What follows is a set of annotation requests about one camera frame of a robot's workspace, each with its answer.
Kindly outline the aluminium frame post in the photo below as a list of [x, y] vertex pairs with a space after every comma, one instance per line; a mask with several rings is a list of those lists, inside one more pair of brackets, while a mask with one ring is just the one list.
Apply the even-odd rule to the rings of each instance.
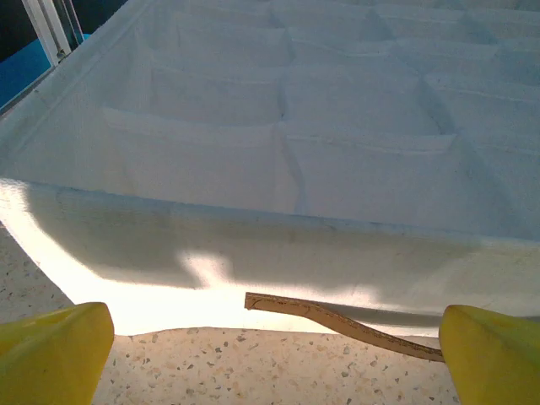
[[72, 0], [22, 0], [22, 4], [53, 67], [84, 42]]

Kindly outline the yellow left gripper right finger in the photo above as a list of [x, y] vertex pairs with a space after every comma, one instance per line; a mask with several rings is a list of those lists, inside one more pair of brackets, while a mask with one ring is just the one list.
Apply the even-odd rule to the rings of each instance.
[[439, 340], [461, 405], [540, 405], [540, 323], [450, 305]]

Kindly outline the white fabric compartment organizer box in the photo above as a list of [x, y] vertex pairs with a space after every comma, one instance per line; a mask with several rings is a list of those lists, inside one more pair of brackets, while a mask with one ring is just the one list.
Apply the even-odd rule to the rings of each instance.
[[0, 222], [120, 335], [540, 321], [540, 0], [128, 0], [0, 122]]

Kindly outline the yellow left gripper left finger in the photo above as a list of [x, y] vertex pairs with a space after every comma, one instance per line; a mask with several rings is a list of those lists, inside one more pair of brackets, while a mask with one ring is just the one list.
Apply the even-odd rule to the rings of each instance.
[[0, 324], [0, 405], [91, 405], [113, 341], [102, 302]]

